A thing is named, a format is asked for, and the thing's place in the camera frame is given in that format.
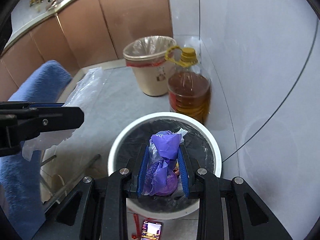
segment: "metal screw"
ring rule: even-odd
[[[243,179],[240,178],[240,177],[236,177],[236,178],[235,178],[235,183],[236,183],[236,184],[242,184],[242,183],[243,183]]]
[[[85,177],[82,179],[82,181],[83,181],[84,183],[90,183],[90,182],[92,181],[92,178],[91,178],[90,176],[85,176]]]
[[[42,124],[43,126],[47,126],[49,123],[49,121],[47,119],[43,119]]]
[[[129,173],[129,170],[127,168],[122,168],[121,170],[119,170],[120,174],[122,175],[126,175]]]
[[[198,169],[197,171],[198,171],[198,173],[201,174],[201,175],[207,174],[207,170],[204,169],[204,168],[200,168],[200,169]]]

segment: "black trash bag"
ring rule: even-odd
[[[213,172],[212,150],[203,135],[186,123],[169,119],[159,119],[141,124],[127,135],[116,156],[116,169],[125,167],[130,158],[136,158],[141,144],[149,145],[153,134],[165,130],[175,133],[180,128],[188,131],[183,138],[189,157],[197,159],[201,168]],[[132,201],[147,211],[165,213],[181,211],[196,202],[196,200],[188,200],[185,196],[176,196],[174,193],[171,196],[141,196],[138,200]]]

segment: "large bottle of cooking oil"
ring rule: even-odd
[[[180,49],[181,58],[177,62],[168,57],[174,49]],[[170,110],[190,116],[204,124],[209,113],[211,81],[208,73],[198,63],[193,48],[171,47],[167,50],[166,60],[176,65],[168,79]]]

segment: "blue towel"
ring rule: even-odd
[[[55,103],[70,80],[70,74],[50,60],[34,71],[9,101]],[[45,221],[39,188],[40,153],[35,151],[30,162],[21,152],[0,158],[0,182],[9,203],[9,221],[23,240],[30,240]]]

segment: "trash can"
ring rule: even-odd
[[[177,45],[167,36],[149,36],[138,39],[123,50],[126,65],[132,68],[140,89],[149,96],[168,92],[168,78],[174,63],[166,61],[166,50]]]
[[[141,144],[149,145],[150,137],[161,130],[177,132],[183,128],[184,145],[190,157],[196,158],[200,167],[221,175],[221,155],[216,140],[201,123],[183,114],[160,112],[148,114],[129,124],[114,141],[108,157],[108,175],[126,166],[128,160],[137,157]],[[144,217],[176,219],[199,208],[199,200],[188,200],[184,194],[171,196],[141,196],[127,199],[127,207]]]

